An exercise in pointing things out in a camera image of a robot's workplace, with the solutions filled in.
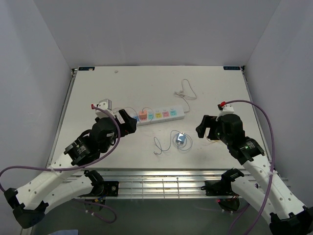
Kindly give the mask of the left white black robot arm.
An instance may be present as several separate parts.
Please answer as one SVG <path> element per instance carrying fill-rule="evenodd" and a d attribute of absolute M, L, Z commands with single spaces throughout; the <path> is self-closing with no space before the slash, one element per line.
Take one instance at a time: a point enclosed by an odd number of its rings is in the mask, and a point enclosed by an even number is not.
<path fill-rule="evenodd" d="M 75 197 L 105 194 L 107 184 L 102 176 L 96 170 L 85 168 L 111 154 L 122 137 L 136 131 L 137 120 L 123 109 L 119 114 L 122 123 L 109 110 L 96 108 L 97 118 L 92 128 L 67 146 L 54 163 L 41 168 L 41 173 L 24 186 L 4 191 L 22 228 L 33 227 L 52 209 Z M 80 170 L 84 173 L 77 180 L 64 182 Z"/>

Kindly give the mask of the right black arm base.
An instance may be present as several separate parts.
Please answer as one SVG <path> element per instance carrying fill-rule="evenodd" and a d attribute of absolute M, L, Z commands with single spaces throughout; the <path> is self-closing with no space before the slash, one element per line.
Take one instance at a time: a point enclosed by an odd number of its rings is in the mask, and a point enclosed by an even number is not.
<path fill-rule="evenodd" d="M 221 179 L 215 183 L 209 180 L 204 181 L 204 186 L 201 190 L 205 190 L 206 196 L 221 195 L 221 196 L 233 196 L 235 192 L 232 190 L 231 183 L 239 177 L 244 177 L 244 174 L 236 169 L 232 168 L 221 175 Z"/>

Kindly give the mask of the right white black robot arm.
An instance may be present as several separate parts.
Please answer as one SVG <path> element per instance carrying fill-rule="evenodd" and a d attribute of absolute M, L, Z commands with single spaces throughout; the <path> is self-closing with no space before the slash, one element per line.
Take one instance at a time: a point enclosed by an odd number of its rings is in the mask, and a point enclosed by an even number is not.
<path fill-rule="evenodd" d="M 313 209 L 302 203 L 271 170 L 264 150 L 246 136 L 243 123 L 236 114 L 220 117 L 205 115 L 196 128 L 199 138 L 209 129 L 208 138 L 220 140 L 230 155 L 237 159 L 256 180 L 260 189 L 250 183 L 238 169 L 226 171 L 211 188 L 226 194 L 236 193 L 261 212 L 274 235 L 307 235 L 313 230 Z"/>

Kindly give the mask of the pink charger plug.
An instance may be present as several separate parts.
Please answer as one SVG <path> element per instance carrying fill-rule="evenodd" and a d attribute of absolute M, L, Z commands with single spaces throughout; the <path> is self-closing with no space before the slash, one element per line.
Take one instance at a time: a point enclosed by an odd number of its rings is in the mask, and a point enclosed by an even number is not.
<path fill-rule="evenodd" d="M 147 111 L 146 110 L 140 111 L 138 117 L 140 120 L 146 120 L 147 119 Z"/>

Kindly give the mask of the white colourful power strip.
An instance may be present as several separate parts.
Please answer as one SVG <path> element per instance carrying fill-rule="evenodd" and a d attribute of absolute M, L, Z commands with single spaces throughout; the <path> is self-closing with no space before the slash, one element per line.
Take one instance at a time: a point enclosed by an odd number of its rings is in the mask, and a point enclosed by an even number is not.
<path fill-rule="evenodd" d="M 146 110 L 147 111 L 147 119 L 140 120 L 139 112 Z M 137 126 L 149 125 L 149 124 L 157 124 L 162 122 L 169 122 L 174 120 L 180 120 L 185 118 L 185 112 L 181 105 L 173 105 L 169 107 L 161 107 L 161 108 L 149 108 L 144 107 L 138 111 L 133 110 L 130 114 L 132 118 L 137 120 Z"/>

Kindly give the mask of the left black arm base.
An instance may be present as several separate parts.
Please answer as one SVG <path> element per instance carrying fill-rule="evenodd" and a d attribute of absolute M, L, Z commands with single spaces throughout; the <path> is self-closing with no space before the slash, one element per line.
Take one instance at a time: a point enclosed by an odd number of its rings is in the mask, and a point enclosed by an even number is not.
<path fill-rule="evenodd" d="M 119 189 L 118 181 L 105 181 L 103 177 L 96 170 L 85 170 L 84 175 L 91 180 L 92 190 L 85 196 L 117 196 Z"/>

